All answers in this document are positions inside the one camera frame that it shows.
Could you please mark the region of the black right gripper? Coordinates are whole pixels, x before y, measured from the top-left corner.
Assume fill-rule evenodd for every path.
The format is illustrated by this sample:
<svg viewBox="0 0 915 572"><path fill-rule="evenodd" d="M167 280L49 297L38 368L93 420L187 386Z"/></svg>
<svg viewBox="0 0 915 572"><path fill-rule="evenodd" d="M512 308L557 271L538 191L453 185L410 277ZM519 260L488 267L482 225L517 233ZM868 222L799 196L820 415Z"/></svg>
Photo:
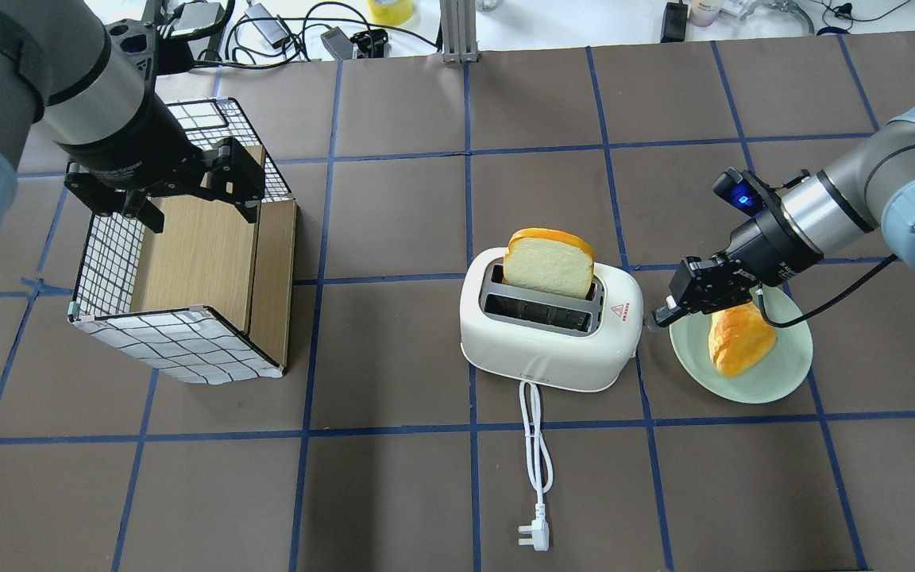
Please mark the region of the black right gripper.
<svg viewBox="0 0 915 572"><path fill-rule="evenodd" d="M669 328L692 314L715 314L751 301L751 289L779 286L823 260L786 221L772 214L749 218L730 234L726 249L704 260L683 257L661 307L651 312L651 326Z"/></svg>

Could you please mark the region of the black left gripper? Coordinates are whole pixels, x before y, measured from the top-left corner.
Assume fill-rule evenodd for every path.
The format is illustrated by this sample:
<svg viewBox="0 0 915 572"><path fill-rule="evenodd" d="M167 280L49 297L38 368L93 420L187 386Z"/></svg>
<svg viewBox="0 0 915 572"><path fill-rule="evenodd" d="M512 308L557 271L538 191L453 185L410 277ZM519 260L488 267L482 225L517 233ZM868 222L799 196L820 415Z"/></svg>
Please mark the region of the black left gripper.
<svg viewBox="0 0 915 572"><path fill-rule="evenodd" d="M63 184L95 216L134 218L153 233L164 232L164 214L155 198L218 200L257 224L265 197L264 166L235 137L223 137L209 149L189 145L184 158L139 160L112 172L95 172L70 160Z"/></svg>

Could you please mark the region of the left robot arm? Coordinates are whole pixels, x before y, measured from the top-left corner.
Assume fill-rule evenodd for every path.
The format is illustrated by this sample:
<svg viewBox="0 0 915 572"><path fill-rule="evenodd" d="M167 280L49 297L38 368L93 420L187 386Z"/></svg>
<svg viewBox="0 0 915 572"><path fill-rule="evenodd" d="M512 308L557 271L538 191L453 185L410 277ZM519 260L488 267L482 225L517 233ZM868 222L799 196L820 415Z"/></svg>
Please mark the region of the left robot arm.
<svg viewBox="0 0 915 572"><path fill-rule="evenodd" d="M69 156L65 186L95 215L160 233L153 199L191 195L257 221L261 163L231 137L193 145L155 92L157 76L195 66L188 45L203 35L167 26L160 1L114 23L83 1L0 1L0 225L33 128Z"/></svg>

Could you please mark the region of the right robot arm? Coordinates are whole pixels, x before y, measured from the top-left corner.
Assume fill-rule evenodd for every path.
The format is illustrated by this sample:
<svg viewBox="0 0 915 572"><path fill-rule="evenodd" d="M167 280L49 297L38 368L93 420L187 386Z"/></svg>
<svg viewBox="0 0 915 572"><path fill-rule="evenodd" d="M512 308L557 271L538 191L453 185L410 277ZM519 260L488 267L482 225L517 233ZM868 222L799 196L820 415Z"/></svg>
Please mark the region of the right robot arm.
<svg viewBox="0 0 915 572"><path fill-rule="evenodd" d="M901 260L915 271L915 107L817 172L801 171L773 187L730 168L712 191L747 221L731 232L726 249L681 260L665 303L647 316L651 328L760 301L760 289L789 281L875 230L890 247L886 263Z"/></svg>

